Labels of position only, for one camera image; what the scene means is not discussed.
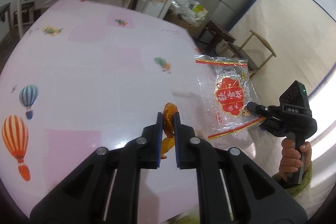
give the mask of device handle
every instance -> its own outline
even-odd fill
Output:
[[[303,177],[303,172],[304,172],[304,167],[305,167],[305,154],[300,151],[300,146],[305,143],[304,139],[299,138],[296,136],[294,133],[289,132],[289,134],[286,134],[288,138],[294,141],[294,149],[300,152],[300,160],[303,162],[303,165],[299,168],[298,171],[295,173],[287,173],[287,183],[291,185],[297,185],[302,183],[302,177]]]

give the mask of orange striped hot air balloon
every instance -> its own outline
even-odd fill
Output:
[[[6,118],[2,125],[2,139],[8,151],[16,158],[20,175],[25,181],[30,181],[30,172],[24,163],[28,147],[28,128],[20,117],[10,115]]]

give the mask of camera lens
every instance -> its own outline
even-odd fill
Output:
[[[292,94],[289,92],[287,94],[287,102],[289,103],[292,100]]]

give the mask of red label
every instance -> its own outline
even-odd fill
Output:
[[[216,85],[216,97],[225,112],[238,116],[244,106],[244,91],[238,80],[223,78]]]
[[[219,110],[216,110],[216,118],[217,118],[218,124],[222,126],[224,122],[223,122],[222,114]]]

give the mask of human hand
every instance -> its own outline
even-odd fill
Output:
[[[300,152],[295,150],[294,141],[286,138],[282,141],[282,159],[280,161],[279,172],[284,181],[287,181],[287,173],[294,173],[303,165],[303,171],[306,172],[311,163],[311,145],[305,142],[300,146],[300,151],[305,153],[304,163],[300,160]]]

